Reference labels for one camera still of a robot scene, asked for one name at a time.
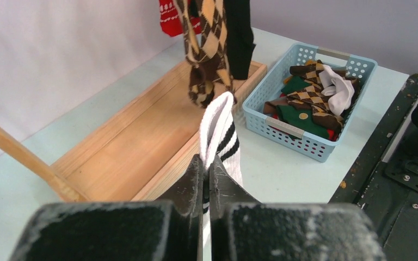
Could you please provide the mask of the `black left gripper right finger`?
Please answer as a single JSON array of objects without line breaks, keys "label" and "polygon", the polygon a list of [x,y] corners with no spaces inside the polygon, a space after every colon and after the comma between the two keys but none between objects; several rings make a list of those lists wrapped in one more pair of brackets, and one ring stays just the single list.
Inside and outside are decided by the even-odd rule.
[{"label": "black left gripper right finger", "polygon": [[208,170],[213,260],[385,260],[370,218],[351,203],[262,203]]}]

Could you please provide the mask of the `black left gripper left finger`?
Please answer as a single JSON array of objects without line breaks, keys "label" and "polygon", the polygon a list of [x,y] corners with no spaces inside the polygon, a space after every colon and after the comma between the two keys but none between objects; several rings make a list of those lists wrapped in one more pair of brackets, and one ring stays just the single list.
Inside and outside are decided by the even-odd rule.
[{"label": "black left gripper left finger", "polygon": [[153,201],[50,203],[29,219],[11,260],[202,260],[204,167]]}]

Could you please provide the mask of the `white sock with black stripes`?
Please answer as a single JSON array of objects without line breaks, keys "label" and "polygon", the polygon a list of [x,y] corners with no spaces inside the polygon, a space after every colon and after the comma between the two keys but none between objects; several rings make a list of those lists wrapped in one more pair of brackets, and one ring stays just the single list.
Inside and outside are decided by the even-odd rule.
[{"label": "white sock with black stripes", "polygon": [[[234,94],[226,91],[214,99],[206,108],[199,128],[199,156],[204,168],[202,194],[202,244],[210,245],[211,251],[217,249],[212,243],[210,212],[210,183],[214,182],[218,197],[223,202],[239,201],[239,196],[245,193],[241,173],[240,141],[233,119],[232,107],[235,103]],[[212,164],[216,158],[225,169],[222,179],[210,175]]]}]

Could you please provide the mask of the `wooden hanger stand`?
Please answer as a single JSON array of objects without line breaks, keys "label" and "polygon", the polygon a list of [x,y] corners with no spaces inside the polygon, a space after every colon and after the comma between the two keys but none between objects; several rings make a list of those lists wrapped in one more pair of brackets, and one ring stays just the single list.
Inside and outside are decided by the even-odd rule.
[{"label": "wooden hanger stand", "polygon": [[63,201],[129,201],[174,164],[198,151],[203,110],[188,96],[182,61],[87,135],[46,164],[0,127],[0,149],[40,177]]}]

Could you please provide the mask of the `light blue plastic basket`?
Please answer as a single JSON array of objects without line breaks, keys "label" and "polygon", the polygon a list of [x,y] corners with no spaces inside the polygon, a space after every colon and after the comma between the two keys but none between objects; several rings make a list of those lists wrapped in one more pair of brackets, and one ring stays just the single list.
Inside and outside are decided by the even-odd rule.
[{"label": "light blue plastic basket", "polygon": [[[344,60],[346,64],[343,68],[348,70],[346,75],[361,81],[361,91],[355,96],[356,100],[348,109],[343,128],[334,141],[321,138],[302,128],[263,113],[265,102],[279,98],[284,86],[283,80],[291,75],[290,67],[304,65],[308,60],[317,58],[323,60],[326,65],[333,69],[339,68],[335,60]],[[295,43],[274,64],[264,79],[243,102],[242,108],[247,128],[260,136],[323,163],[349,131],[355,112],[359,109],[377,66],[378,63],[370,58],[341,53],[302,42]]]}]

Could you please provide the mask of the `green sock in basket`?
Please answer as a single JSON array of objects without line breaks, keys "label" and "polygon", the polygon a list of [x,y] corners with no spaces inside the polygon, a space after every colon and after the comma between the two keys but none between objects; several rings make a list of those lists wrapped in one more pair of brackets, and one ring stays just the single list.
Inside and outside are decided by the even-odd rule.
[{"label": "green sock in basket", "polygon": [[[292,76],[283,87],[280,97],[286,98],[286,95],[291,94],[294,91],[302,90],[309,85],[310,84],[306,83],[301,77]],[[288,102],[284,105],[278,104],[275,107],[277,118],[283,122],[325,139],[331,138],[334,134],[332,130],[328,130],[313,121],[312,110],[310,107],[300,109],[297,105],[290,105]]]}]

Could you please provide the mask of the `white sock in basket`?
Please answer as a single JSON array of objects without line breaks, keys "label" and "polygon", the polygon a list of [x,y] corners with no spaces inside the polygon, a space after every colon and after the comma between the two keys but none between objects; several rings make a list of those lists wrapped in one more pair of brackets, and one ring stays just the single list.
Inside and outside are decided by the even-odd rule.
[{"label": "white sock in basket", "polygon": [[340,116],[352,104],[351,100],[355,91],[351,81],[341,77],[328,65],[323,65],[323,71],[318,75],[323,85],[321,94],[329,97],[328,105],[330,111],[334,115]]}]

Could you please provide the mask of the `red patterned sock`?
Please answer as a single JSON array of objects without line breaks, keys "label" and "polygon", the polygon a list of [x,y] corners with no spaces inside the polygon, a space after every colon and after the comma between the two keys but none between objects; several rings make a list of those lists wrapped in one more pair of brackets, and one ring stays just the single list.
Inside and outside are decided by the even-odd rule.
[{"label": "red patterned sock", "polygon": [[[190,22],[196,34],[201,33],[200,18],[196,1],[188,1]],[[178,12],[171,0],[159,0],[160,26],[162,32],[170,37],[183,33]]]}]

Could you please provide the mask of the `brown argyle sock left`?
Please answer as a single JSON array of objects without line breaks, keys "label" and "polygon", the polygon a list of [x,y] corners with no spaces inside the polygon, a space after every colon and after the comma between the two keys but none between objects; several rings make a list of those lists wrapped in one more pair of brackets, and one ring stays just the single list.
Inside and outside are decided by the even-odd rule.
[{"label": "brown argyle sock left", "polygon": [[214,72],[210,69],[206,53],[202,50],[191,22],[188,1],[174,1],[179,16],[184,39],[185,59],[190,64],[188,95],[190,101],[200,108],[214,99]]}]

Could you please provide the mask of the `brown argyle sock right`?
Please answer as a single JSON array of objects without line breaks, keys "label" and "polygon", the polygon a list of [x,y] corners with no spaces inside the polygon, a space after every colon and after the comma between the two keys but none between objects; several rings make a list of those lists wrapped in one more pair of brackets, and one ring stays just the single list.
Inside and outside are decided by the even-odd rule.
[{"label": "brown argyle sock right", "polygon": [[234,93],[226,41],[228,26],[223,1],[196,1],[201,25],[198,70],[203,83],[219,83]]}]

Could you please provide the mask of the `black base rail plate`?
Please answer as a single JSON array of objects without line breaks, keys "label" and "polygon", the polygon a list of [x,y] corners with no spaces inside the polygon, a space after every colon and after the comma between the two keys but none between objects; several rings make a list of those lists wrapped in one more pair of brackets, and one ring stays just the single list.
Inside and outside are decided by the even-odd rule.
[{"label": "black base rail plate", "polygon": [[408,77],[330,201],[365,212],[387,260],[418,260],[418,76]]}]

